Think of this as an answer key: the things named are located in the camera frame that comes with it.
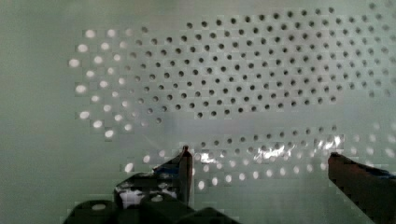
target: metal plate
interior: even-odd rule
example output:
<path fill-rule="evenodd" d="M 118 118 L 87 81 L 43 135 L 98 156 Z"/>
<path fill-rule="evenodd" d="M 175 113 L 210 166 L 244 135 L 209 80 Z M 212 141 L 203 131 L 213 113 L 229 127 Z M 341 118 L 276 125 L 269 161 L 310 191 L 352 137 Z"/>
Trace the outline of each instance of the metal plate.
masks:
<path fill-rule="evenodd" d="M 395 4 L 5 2 L 0 222 L 62 222 L 188 144 L 195 209 L 370 223 L 327 159 L 395 174 Z"/>

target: perforated metal panel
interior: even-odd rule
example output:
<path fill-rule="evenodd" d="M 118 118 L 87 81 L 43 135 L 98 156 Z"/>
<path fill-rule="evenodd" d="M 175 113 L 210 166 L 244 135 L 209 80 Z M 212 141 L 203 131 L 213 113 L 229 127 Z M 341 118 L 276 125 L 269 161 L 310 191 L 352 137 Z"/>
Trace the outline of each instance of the perforated metal panel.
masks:
<path fill-rule="evenodd" d="M 193 208 L 371 223 L 327 159 L 396 172 L 395 4 L 6 3 L 0 222 L 62 222 L 187 144 Z"/>

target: perforated sheet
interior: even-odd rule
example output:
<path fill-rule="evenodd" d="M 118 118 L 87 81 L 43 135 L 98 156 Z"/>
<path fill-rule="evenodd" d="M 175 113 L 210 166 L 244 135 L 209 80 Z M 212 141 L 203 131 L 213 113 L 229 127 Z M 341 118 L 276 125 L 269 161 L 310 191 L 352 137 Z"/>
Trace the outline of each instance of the perforated sheet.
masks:
<path fill-rule="evenodd" d="M 0 222 L 62 222 L 187 144 L 195 209 L 371 223 L 327 159 L 396 174 L 395 4 L 5 3 Z"/>

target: bright hole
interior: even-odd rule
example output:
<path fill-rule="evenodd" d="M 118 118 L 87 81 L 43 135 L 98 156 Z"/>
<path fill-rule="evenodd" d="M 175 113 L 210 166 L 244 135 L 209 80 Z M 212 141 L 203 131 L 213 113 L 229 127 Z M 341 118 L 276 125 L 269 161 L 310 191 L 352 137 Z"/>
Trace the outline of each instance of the bright hole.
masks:
<path fill-rule="evenodd" d="M 98 101 L 99 101 L 99 96 L 94 95 L 93 97 L 91 97 L 91 100 L 92 100 L 93 102 L 98 102 Z"/>
<path fill-rule="evenodd" d="M 93 123 L 93 128 L 100 128 L 102 127 L 103 122 L 101 120 L 97 120 Z"/>
<path fill-rule="evenodd" d="M 235 161 L 230 161 L 230 166 L 231 166 L 231 167 L 235 167 L 235 165 L 236 165 L 236 162 L 235 162 Z"/>
<path fill-rule="evenodd" d="M 198 189 L 204 189 L 204 187 L 205 187 L 205 182 L 201 180 L 201 181 L 198 183 Z"/>
<path fill-rule="evenodd" d="M 216 186 L 218 183 L 219 183 L 218 179 L 216 177 L 213 177 L 212 179 L 213 186 Z"/>
<path fill-rule="evenodd" d="M 105 137 L 106 137 L 106 138 L 110 138 L 110 137 L 113 136 L 113 134 L 114 134 L 114 131 L 108 130 L 107 132 L 105 132 Z"/>
<path fill-rule="evenodd" d="M 257 171 L 253 172 L 253 178 L 255 179 L 259 178 L 259 172 Z"/>
<path fill-rule="evenodd" d="M 350 148 L 350 152 L 351 152 L 353 155 L 356 155 L 356 153 L 358 153 L 358 150 L 357 150 L 355 147 L 351 147 L 351 148 Z"/>
<path fill-rule="evenodd" d="M 103 110 L 105 110 L 105 112 L 108 112 L 111 110 L 111 105 L 104 105 L 103 106 Z"/>
<path fill-rule="evenodd" d="M 106 87 L 108 86 L 108 83 L 107 83 L 106 81 L 101 81 L 101 82 L 99 83 L 99 85 L 100 85 L 100 87 L 102 87 L 102 88 L 106 88 Z"/>
<path fill-rule="evenodd" d="M 127 44 L 126 44 L 125 41 L 121 41 L 121 42 L 120 42 L 120 48 L 126 49 L 126 46 L 127 46 Z"/>
<path fill-rule="evenodd" d="M 78 45 L 77 49 L 79 52 L 87 52 L 88 51 L 88 47 L 86 45 Z"/>
<path fill-rule="evenodd" d="M 320 164 L 320 169 L 326 170 L 326 167 L 327 167 L 326 163 L 323 162 Z"/>
<path fill-rule="evenodd" d="M 132 124 L 126 124 L 124 128 L 125 128 L 125 131 L 129 132 L 132 130 Z"/>
<path fill-rule="evenodd" d="M 372 147 L 367 147 L 366 148 L 367 154 L 373 155 L 374 154 L 374 149 Z"/>
<path fill-rule="evenodd" d="M 121 56 L 119 54 L 115 54 L 113 59 L 114 61 L 118 62 L 119 60 L 121 60 Z"/>
<path fill-rule="evenodd" d="M 389 134 L 389 135 L 388 135 L 388 141 L 389 141 L 390 143 L 396 143 L 396 138 L 395 138 L 395 136 L 392 135 L 392 134 Z"/>
<path fill-rule="evenodd" d="M 95 63 L 102 63 L 102 62 L 103 62 L 103 58 L 102 58 L 101 56 L 96 56 L 96 57 L 93 59 L 93 61 L 94 61 Z"/>
<path fill-rule="evenodd" d="M 83 85 L 76 86 L 76 92 L 79 93 L 79 94 L 84 93 L 86 90 L 87 90 L 87 88 L 85 86 L 83 86 Z"/>
<path fill-rule="evenodd" d="M 134 32 L 132 31 L 132 29 L 126 29 L 125 30 L 125 34 L 128 36 L 131 36 Z"/>
<path fill-rule="evenodd" d="M 268 177 L 271 177 L 272 176 L 272 170 L 267 170 L 266 174 L 267 174 Z"/>
<path fill-rule="evenodd" d="M 93 71 L 87 71 L 87 77 L 93 77 L 95 76 L 95 73 Z"/>
<path fill-rule="evenodd" d="M 148 163 L 148 162 L 149 162 L 149 155 L 147 155 L 147 156 L 145 156 L 145 157 L 143 158 L 143 162 L 144 162 L 144 163 Z"/>
<path fill-rule="evenodd" d="M 225 181 L 227 181 L 227 183 L 230 183 L 232 180 L 233 178 L 230 175 L 225 176 Z"/>
<path fill-rule="evenodd" d="M 120 85 L 124 85 L 125 84 L 125 78 L 120 77 L 119 83 L 120 83 Z"/>
<path fill-rule="evenodd" d="M 78 66 L 79 66 L 79 60 L 77 60 L 77 59 L 71 59 L 71 60 L 69 61 L 69 66 L 70 66 L 70 67 L 78 67 Z"/>
<path fill-rule="evenodd" d="M 306 165 L 306 170 L 311 173 L 314 170 L 314 167 L 312 167 L 311 164 Z"/>
<path fill-rule="evenodd" d="M 164 157 L 165 156 L 165 150 L 161 150 L 159 155 L 160 155 L 160 157 Z"/>
<path fill-rule="evenodd" d="M 100 48 L 101 48 L 102 50 L 107 50 L 107 49 L 110 49 L 110 46 L 109 46 L 107 43 L 103 43 L 103 44 L 100 46 Z"/>
<path fill-rule="evenodd" d="M 107 68 L 107 73 L 109 75 L 113 75 L 114 74 L 114 68 Z"/>
<path fill-rule="evenodd" d="M 295 174 L 300 173 L 300 168 L 298 168 L 298 166 L 294 166 L 293 171 Z"/>
<path fill-rule="evenodd" d="M 134 169 L 134 164 L 133 163 L 128 163 L 125 166 L 125 172 L 126 173 L 130 173 L 132 171 L 132 169 Z"/>
<path fill-rule="evenodd" d="M 204 172 L 208 172 L 209 171 L 209 166 L 208 165 L 205 165 L 204 166 Z"/>
<path fill-rule="evenodd" d="M 279 172 L 280 172 L 281 175 L 285 175 L 285 174 L 286 174 L 286 170 L 285 170 L 285 168 L 283 168 L 283 167 L 280 168 L 280 171 L 279 171 Z"/>
<path fill-rule="evenodd" d="M 93 30 L 87 30 L 85 32 L 85 36 L 87 36 L 88 38 L 94 38 L 96 36 L 96 33 Z"/>
<path fill-rule="evenodd" d="M 245 174 L 239 174 L 239 179 L 240 179 L 240 180 L 243 181 L 243 180 L 245 180 L 245 178 L 246 178 L 246 177 L 245 177 Z"/>
<path fill-rule="evenodd" d="M 114 37 L 114 36 L 116 36 L 116 31 L 115 30 L 108 30 L 107 31 L 107 35 L 110 36 L 110 37 Z"/>
<path fill-rule="evenodd" d="M 388 155 L 390 158 L 394 158 L 394 157 L 395 157 L 395 152 L 394 152 L 393 149 L 386 148 L 386 149 L 385 149 L 385 152 L 387 153 L 387 155 Z"/>
<path fill-rule="evenodd" d="M 122 120 L 122 116 L 121 115 L 116 115 L 116 116 L 114 116 L 114 120 L 115 121 L 120 121 L 120 120 Z"/>
<path fill-rule="evenodd" d="M 79 114 L 79 117 L 80 117 L 81 119 L 87 119 L 89 116 L 90 116 L 90 112 L 88 112 L 88 111 L 82 111 L 82 112 Z"/>

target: black object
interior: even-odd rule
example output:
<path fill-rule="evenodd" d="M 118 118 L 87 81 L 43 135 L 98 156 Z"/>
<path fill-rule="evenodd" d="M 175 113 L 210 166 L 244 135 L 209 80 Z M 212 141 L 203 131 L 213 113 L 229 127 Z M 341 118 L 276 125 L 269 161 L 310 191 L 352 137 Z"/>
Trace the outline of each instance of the black object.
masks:
<path fill-rule="evenodd" d="M 64 224 L 107 223 L 117 210 L 117 206 L 106 200 L 87 201 L 77 205 Z"/>
<path fill-rule="evenodd" d="M 329 178 L 373 222 L 396 223 L 396 176 L 350 160 L 336 152 Z"/>
<path fill-rule="evenodd" d="M 167 194 L 151 194 L 141 203 L 141 223 L 161 224 L 238 224 L 211 207 L 195 212 Z"/>
<path fill-rule="evenodd" d="M 119 208 L 138 206 L 153 192 L 162 192 L 188 204 L 192 178 L 192 155 L 189 147 L 174 159 L 157 166 L 152 173 L 139 173 L 119 183 L 114 189 L 114 201 Z"/>

